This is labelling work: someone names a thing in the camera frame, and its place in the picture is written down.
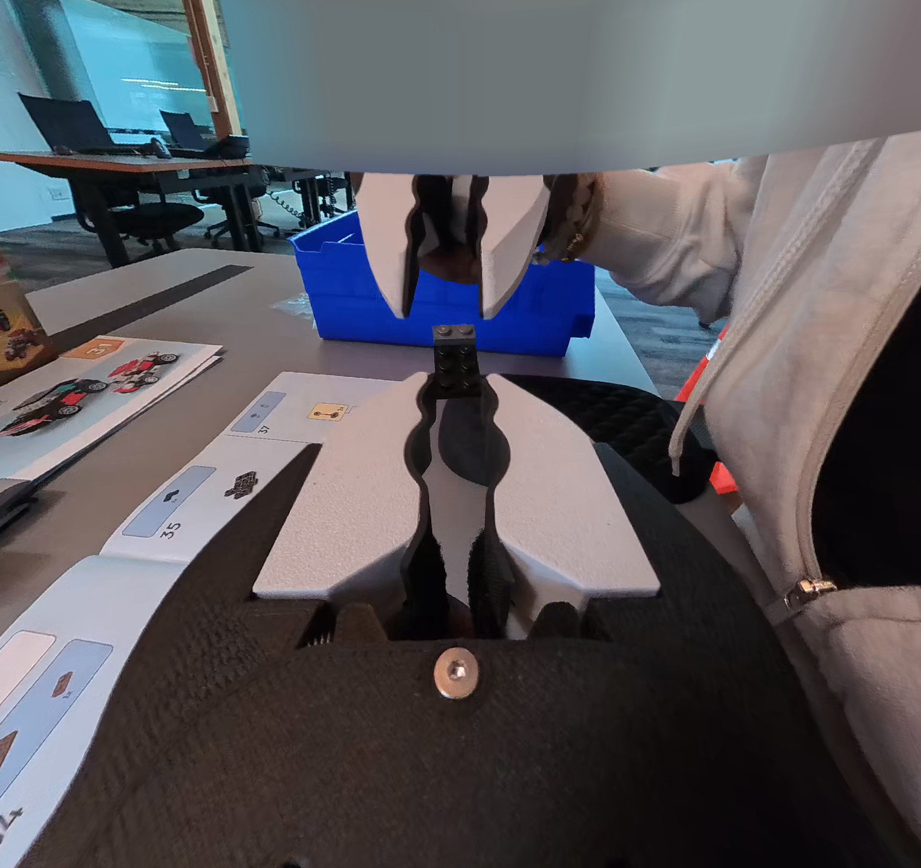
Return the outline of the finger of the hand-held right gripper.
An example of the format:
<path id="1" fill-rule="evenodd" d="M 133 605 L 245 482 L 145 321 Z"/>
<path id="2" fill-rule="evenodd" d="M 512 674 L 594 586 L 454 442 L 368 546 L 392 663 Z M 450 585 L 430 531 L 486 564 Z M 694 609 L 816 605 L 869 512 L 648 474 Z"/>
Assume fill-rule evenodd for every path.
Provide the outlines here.
<path id="1" fill-rule="evenodd" d="M 492 176 L 480 207 L 480 314 L 495 318 L 526 273 L 542 233 L 551 197 L 543 175 Z"/>
<path id="2" fill-rule="evenodd" d="M 362 175 L 354 199 L 367 261 L 397 319 L 406 319 L 418 283 L 422 208 L 417 175 Z"/>

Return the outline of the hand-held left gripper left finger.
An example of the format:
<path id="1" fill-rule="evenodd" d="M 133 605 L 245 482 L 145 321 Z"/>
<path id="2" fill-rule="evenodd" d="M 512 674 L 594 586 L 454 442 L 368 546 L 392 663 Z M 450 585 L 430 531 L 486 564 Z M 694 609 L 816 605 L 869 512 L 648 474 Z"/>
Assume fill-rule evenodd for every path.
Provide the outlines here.
<path id="1" fill-rule="evenodd" d="M 252 586 L 258 598 L 363 602 L 385 619 L 398 612 L 422 506 L 406 448 L 428 381 L 418 372 L 395 382 L 334 425 Z"/>

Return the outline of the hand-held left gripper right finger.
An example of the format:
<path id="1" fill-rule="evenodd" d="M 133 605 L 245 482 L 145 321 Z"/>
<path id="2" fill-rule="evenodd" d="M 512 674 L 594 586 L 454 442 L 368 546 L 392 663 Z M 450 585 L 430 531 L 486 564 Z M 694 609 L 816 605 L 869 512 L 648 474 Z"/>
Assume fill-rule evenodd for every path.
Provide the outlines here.
<path id="1" fill-rule="evenodd" d="M 542 610 L 651 598 L 661 582 L 600 454 L 555 407 L 501 375 L 483 380 L 489 485 L 482 631 L 529 632 Z"/>

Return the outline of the black lego plate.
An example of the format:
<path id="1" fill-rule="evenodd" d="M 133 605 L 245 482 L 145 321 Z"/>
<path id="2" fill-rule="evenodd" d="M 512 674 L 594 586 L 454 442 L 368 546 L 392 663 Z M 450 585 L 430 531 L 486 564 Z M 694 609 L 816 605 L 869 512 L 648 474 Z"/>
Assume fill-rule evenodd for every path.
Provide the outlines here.
<path id="1" fill-rule="evenodd" d="M 481 393 L 478 352 L 473 340 L 434 341 L 432 390 L 437 399 L 477 398 Z"/>

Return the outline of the open lego instruction booklet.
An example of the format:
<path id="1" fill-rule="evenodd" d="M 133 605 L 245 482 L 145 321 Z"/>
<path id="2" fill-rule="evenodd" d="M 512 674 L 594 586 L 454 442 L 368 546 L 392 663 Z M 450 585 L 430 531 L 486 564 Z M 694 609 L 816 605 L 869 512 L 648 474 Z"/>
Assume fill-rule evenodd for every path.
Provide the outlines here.
<path id="1" fill-rule="evenodd" d="M 2 635 L 1 865 L 17 866 L 86 757 L 155 609 L 209 540 L 390 381 L 284 372 Z"/>

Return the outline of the closed lego instruction booklet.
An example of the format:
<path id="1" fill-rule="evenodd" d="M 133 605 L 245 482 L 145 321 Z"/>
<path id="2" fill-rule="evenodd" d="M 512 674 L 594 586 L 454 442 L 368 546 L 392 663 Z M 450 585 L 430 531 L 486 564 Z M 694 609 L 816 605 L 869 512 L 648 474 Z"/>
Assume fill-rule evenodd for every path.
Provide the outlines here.
<path id="1" fill-rule="evenodd" d="M 39 483 L 223 353 L 220 344 L 96 337 L 1 387 L 1 477 Z"/>

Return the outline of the lego set cardboard box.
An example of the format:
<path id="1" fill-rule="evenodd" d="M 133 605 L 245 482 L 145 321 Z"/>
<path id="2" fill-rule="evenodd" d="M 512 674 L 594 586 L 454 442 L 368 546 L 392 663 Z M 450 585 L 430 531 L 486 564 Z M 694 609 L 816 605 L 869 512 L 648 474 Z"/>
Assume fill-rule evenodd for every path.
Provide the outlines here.
<path id="1" fill-rule="evenodd" d="M 1 257 L 1 385 L 58 358 L 10 263 Z"/>

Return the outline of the person's right hand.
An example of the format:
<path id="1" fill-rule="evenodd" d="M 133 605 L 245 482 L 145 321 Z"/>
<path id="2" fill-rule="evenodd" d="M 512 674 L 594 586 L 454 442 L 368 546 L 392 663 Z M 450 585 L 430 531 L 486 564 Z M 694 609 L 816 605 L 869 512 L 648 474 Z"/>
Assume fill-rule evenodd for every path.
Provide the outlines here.
<path id="1" fill-rule="evenodd" d="M 427 233 L 417 263 L 421 271 L 445 282 L 478 285 L 481 278 L 477 257 L 466 246 L 466 242 L 451 233 L 444 238 L 436 233 Z"/>

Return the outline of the black quilted case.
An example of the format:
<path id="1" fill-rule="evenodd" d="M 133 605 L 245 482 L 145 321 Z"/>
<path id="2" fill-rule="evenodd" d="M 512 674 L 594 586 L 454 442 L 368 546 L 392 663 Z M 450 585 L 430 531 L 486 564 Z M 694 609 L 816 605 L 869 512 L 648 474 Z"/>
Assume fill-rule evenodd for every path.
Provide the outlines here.
<path id="1" fill-rule="evenodd" d="M 700 497 L 709 485 L 716 452 L 688 434 L 681 473 L 674 475 L 669 442 L 679 412 L 673 402 L 623 384 L 563 377 L 505 374 L 574 423 L 597 445 L 612 448 L 672 504 Z"/>

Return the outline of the red object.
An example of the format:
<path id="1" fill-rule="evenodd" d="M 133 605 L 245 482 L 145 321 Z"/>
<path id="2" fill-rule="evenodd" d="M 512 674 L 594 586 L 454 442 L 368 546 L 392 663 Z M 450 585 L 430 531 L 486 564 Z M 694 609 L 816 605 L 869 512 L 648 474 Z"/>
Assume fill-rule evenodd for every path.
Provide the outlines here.
<path id="1" fill-rule="evenodd" d="M 698 362 L 697 367 L 685 381 L 685 384 L 682 386 L 678 395 L 676 396 L 676 400 L 678 402 L 682 404 L 686 403 L 689 397 L 694 393 L 699 380 L 704 373 L 704 370 L 715 357 L 720 347 L 720 343 L 726 336 L 727 330 L 728 328 L 724 327 L 720 331 L 717 339 L 714 341 L 708 353 L 701 359 L 700 362 Z M 733 500 L 736 498 L 741 498 L 738 485 L 731 475 L 731 472 L 720 461 L 715 462 L 710 474 L 709 482 L 717 494 L 720 495 L 720 497 L 727 499 L 732 498 Z"/>

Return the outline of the black computer monitor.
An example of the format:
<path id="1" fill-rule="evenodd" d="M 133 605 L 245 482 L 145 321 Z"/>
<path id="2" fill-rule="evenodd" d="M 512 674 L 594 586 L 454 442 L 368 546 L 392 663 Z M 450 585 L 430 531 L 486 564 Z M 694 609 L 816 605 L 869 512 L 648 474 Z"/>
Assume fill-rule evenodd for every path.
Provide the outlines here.
<path id="1" fill-rule="evenodd" d="M 213 142 L 202 135 L 190 114 L 165 110 L 160 110 L 160 114 L 171 137 L 167 148 L 173 157 L 214 158 Z"/>
<path id="2" fill-rule="evenodd" d="M 56 100 L 23 93 L 18 97 L 53 150 L 104 153 L 114 147 L 112 137 L 89 101 Z"/>

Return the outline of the black office chair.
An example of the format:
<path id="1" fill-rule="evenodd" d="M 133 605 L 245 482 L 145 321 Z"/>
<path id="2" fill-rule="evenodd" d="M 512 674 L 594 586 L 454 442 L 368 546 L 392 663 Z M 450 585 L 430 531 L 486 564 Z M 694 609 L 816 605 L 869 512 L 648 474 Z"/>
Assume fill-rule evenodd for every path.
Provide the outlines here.
<path id="1" fill-rule="evenodd" d="M 153 255 L 180 250 L 176 234 L 204 218 L 196 206 L 168 201 L 111 209 L 109 214 L 120 235 L 148 246 Z"/>

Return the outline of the wooden column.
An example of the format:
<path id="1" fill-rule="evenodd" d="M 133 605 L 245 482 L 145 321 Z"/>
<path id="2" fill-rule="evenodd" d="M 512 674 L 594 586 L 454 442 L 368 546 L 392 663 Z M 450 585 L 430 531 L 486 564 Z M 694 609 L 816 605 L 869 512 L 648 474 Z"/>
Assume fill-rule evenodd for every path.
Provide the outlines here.
<path id="1" fill-rule="evenodd" d="M 200 70 L 215 136 L 241 135 L 231 72 L 224 53 L 213 0 L 181 0 L 190 28 L 190 45 Z"/>

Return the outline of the long wooden office desk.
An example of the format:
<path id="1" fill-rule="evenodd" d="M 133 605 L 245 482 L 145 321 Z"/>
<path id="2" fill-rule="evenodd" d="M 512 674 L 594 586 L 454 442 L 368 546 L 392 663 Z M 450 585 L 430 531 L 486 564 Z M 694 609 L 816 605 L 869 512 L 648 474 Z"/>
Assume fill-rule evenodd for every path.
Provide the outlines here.
<path id="1" fill-rule="evenodd" d="M 161 159 L 139 155 L 83 155 L 55 152 L 2 152 L 1 160 L 37 174 L 67 180 L 97 235 L 109 264 L 121 268 L 130 258 L 112 212 L 101 194 L 103 187 L 172 195 L 193 190 L 220 192 L 234 249 L 261 252 L 262 241 L 253 218 L 250 184 L 259 168 L 250 160 L 201 158 Z"/>

